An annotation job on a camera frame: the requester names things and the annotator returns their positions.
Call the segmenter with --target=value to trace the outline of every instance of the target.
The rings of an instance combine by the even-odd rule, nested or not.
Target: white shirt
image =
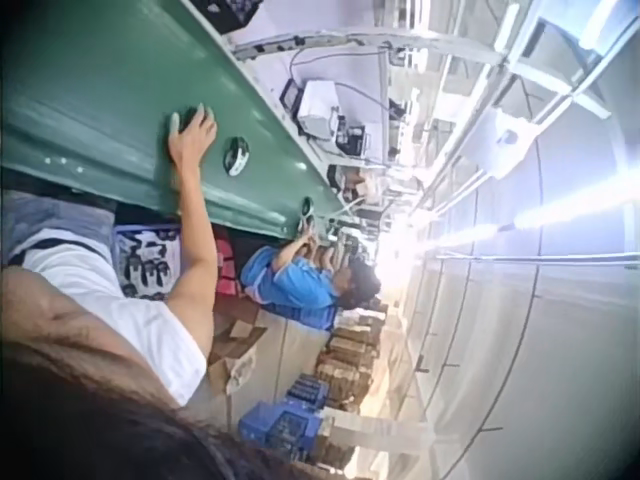
[[[14,252],[47,238],[83,242],[111,259],[105,245],[54,229],[40,231]],[[45,277],[127,339],[178,404],[185,405],[206,373],[202,351],[164,302],[126,298],[112,264],[105,258],[85,248],[63,244],[28,251],[22,266]]]

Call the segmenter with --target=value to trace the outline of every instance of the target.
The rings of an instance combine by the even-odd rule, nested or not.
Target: black hair
[[[343,293],[336,305],[344,310],[353,310],[368,302],[380,292],[380,280],[375,270],[359,258],[349,262],[351,270],[351,288]]]
[[[25,479],[311,477],[180,411],[135,398],[32,347],[3,344],[3,469]]]

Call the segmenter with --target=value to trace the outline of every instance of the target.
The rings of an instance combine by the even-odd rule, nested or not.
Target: green conveyor belt
[[[178,0],[35,2],[8,36],[3,165],[159,211],[175,211],[164,147],[173,111],[204,102],[219,123],[203,165],[212,221],[291,236],[304,196],[340,204],[237,66]],[[222,158],[243,136],[250,163]]]

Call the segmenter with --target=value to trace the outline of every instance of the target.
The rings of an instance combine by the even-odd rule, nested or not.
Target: ceiling light
[[[612,177],[557,202],[516,216],[517,228],[536,228],[566,222],[576,217],[607,210],[640,198],[640,168]]]
[[[461,232],[444,235],[427,243],[427,250],[441,247],[457,247],[480,240],[487,240],[498,232],[498,225],[477,225]]]
[[[607,20],[609,20],[616,3],[618,3],[618,0],[601,0],[600,3],[598,3],[598,6],[593,10],[593,14],[587,22],[584,32],[582,32],[579,42],[580,48],[593,50],[596,47],[602,29],[607,23]]]

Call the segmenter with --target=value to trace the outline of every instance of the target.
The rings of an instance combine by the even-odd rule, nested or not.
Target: electronic device
[[[297,112],[300,127],[312,137],[335,141],[340,103],[334,82],[310,80],[304,87]]]
[[[224,156],[224,169],[230,177],[239,175],[249,161],[249,144],[242,137],[233,137]]]

